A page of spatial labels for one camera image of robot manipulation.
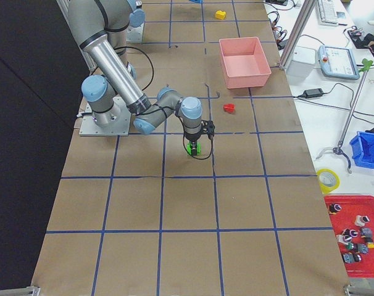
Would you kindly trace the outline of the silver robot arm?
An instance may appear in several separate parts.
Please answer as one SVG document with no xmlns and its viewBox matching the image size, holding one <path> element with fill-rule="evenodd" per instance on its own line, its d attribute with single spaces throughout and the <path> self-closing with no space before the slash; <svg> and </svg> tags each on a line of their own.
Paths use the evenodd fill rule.
<svg viewBox="0 0 374 296">
<path fill-rule="evenodd" d="M 141 134 L 150 134 L 171 114 L 181 119 L 185 138 L 195 143 L 201 135 L 214 137 L 215 126 L 202 119 L 201 101 L 183 97 L 170 88 L 163 88 L 157 102 L 151 104 L 147 95 L 136 84 L 127 66 L 115 51 L 110 40 L 113 33 L 144 23 L 144 11 L 136 1 L 70 1 L 68 21 L 72 35 L 83 52 L 88 53 L 102 70 L 84 80 L 81 90 L 95 114 L 109 113 L 113 100 L 111 93 L 119 94 L 128 111 L 134 114 L 135 128 Z"/>
</svg>

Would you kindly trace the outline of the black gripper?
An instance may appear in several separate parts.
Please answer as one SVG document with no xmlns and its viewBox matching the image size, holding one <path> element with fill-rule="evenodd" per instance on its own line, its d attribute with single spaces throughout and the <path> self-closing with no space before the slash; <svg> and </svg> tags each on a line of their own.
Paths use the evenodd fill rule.
<svg viewBox="0 0 374 296">
<path fill-rule="evenodd" d="M 197 127 L 183 125 L 184 137 L 190 142 L 197 142 L 202 135 L 207 135 L 210 141 L 214 139 L 215 125 L 212 120 L 202 120 Z"/>
</svg>

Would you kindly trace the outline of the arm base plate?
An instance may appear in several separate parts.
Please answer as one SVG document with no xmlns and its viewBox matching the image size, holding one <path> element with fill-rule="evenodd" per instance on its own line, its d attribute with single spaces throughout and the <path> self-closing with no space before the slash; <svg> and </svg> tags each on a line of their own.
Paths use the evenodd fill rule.
<svg viewBox="0 0 374 296">
<path fill-rule="evenodd" d="M 80 136 L 128 136 L 131 113 L 120 96 L 113 97 L 114 104 L 107 113 L 95 113 L 86 103 L 82 116 Z"/>
<path fill-rule="evenodd" d="M 127 42 L 128 43 L 142 43 L 143 42 L 143 31 L 144 31 L 144 24 L 140 25 L 139 27 L 131 27 L 127 28 Z"/>
</svg>

